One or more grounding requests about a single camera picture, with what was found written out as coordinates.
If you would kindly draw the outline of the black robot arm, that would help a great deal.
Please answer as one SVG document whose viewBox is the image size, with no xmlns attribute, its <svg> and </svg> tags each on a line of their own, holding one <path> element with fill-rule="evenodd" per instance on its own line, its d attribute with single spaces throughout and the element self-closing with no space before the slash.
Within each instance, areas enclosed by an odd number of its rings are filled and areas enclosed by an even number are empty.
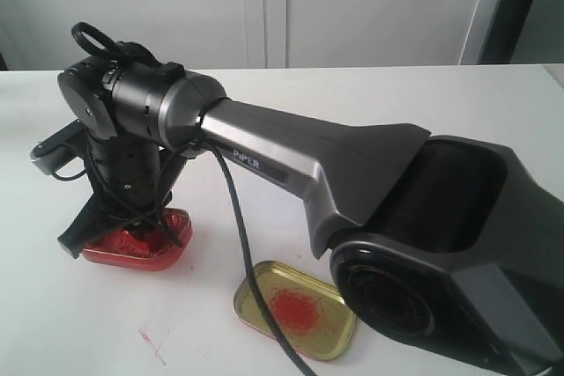
<svg viewBox="0 0 564 376">
<path fill-rule="evenodd" d="M 299 197 L 345 303 L 397 342 L 508 375 L 563 372 L 563 204 L 507 146 L 230 100 L 180 64 L 89 57 L 57 79 L 108 198 L 149 210 L 154 151 L 218 152 Z"/>
</svg>

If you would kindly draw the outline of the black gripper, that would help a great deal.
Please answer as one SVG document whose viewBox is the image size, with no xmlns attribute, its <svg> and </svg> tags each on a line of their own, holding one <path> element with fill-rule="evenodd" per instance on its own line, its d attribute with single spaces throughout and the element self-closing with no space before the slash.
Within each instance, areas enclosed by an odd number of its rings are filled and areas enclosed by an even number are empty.
<svg viewBox="0 0 564 376">
<path fill-rule="evenodd" d="M 86 135 L 85 164 L 93 194 L 57 237 L 73 259 L 101 235 L 128 225 L 173 235 L 165 218 L 172 187 L 188 159 L 135 135 Z"/>
</svg>

